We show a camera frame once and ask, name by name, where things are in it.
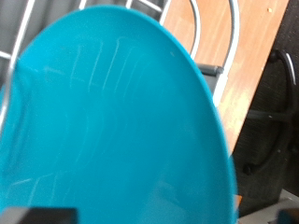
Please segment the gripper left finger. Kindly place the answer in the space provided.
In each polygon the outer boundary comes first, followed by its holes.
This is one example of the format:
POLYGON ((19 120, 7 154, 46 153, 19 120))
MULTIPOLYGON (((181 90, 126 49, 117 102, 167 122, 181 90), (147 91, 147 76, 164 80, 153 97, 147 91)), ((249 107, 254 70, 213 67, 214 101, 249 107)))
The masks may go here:
POLYGON ((76 208, 9 207, 0 215, 0 224, 78 224, 76 208))

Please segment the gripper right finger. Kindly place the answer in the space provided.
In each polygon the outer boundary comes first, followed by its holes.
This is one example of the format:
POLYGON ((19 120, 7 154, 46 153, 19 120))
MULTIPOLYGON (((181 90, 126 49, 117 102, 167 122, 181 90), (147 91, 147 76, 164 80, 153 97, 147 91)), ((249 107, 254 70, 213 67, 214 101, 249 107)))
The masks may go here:
POLYGON ((299 209, 289 208, 280 210, 277 224, 299 224, 299 209))

